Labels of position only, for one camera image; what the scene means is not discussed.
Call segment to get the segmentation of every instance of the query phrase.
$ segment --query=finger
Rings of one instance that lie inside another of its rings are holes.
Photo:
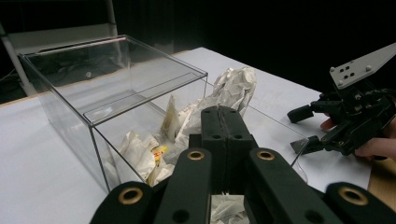
[[[396,139],[372,138],[355,150],[359,157],[382,156],[396,160]]]
[[[322,130],[329,130],[330,128],[334,127],[335,124],[332,122],[332,119],[326,119],[323,123],[320,124],[320,128]]]
[[[365,157],[367,161],[373,161],[375,156],[369,156],[369,157]]]
[[[396,119],[391,120],[384,128],[384,135],[388,138],[396,138]]]

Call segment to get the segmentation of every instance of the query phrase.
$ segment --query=metal bracket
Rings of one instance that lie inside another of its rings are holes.
[[[396,54],[396,43],[359,57],[356,60],[330,68],[332,80],[339,90],[375,73]]]

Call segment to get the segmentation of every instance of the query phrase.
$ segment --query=transparent container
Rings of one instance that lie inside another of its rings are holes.
[[[205,97],[207,72],[125,35],[20,59],[50,123],[108,191],[145,181],[117,150],[125,134],[158,133],[171,96],[177,110]]]

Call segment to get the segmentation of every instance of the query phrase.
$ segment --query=white table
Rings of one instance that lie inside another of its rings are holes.
[[[245,66],[204,48],[176,56],[208,72],[210,83],[229,67]],[[257,69],[256,75],[251,107],[283,124],[282,129],[306,137],[323,135],[318,127],[326,119],[323,115],[299,124],[291,124],[287,118],[290,110],[317,100],[319,92]],[[267,147],[254,130],[259,146]],[[0,134],[0,223],[89,223],[106,192],[51,127],[38,98],[0,105]],[[338,181],[367,189],[371,166],[354,156],[322,151],[302,156],[300,164],[308,184],[321,191]]]

